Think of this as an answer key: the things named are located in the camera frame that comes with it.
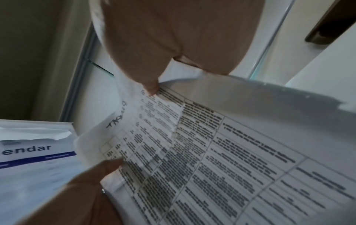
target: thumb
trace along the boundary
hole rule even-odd
[[[151,81],[151,82],[142,83],[142,85],[144,86],[144,88],[147,91],[149,96],[157,94],[157,92],[159,90],[158,79]]]
[[[105,176],[117,170],[123,164],[123,158],[104,160],[96,166],[79,174],[73,178],[68,184],[88,182],[98,184]]]

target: paper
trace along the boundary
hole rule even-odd
[[[8,127],[11,127],[11,124],[6,121]],[[53,123],[46,126],[55,127]],[[64,126],[68,127],[67,130],[72,129],[71,124],[58,124],[58,127]],[[19,138],[21,140],[0,141],[2,225],[12,225],[31,213],[83,171],[83,166],[74,152],[75,134],[60,140],[22,140],[23,136]]]
[[[356,117],[338,101],[202,72],[132,89],[81,136],[124,224],[297,224],[356,197]]]
[[[49,128],[2,128],[0,127],[0,140],[60,140],[71,135],[69,130]]]

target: blue stripe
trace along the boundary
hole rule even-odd
[[[13,161],[8,161],[8,162],[0,162],[0,169],[4,168],[9,168],[13,166],[19,166],[23,164],[29,164],[29,163],[34,163],[34,162],[42,162],[42,161],[48,161],[52,159],[61,159],[65,157],[70,157],[70,156],[75,156],[75,152],[64,152],[64,153],[59,153],[59,154],[53,154],[53,155],[44,155],[44,156],[37,156],[37,157],[31,157],[31,158],[25,158],[25,159],[17,159]]]

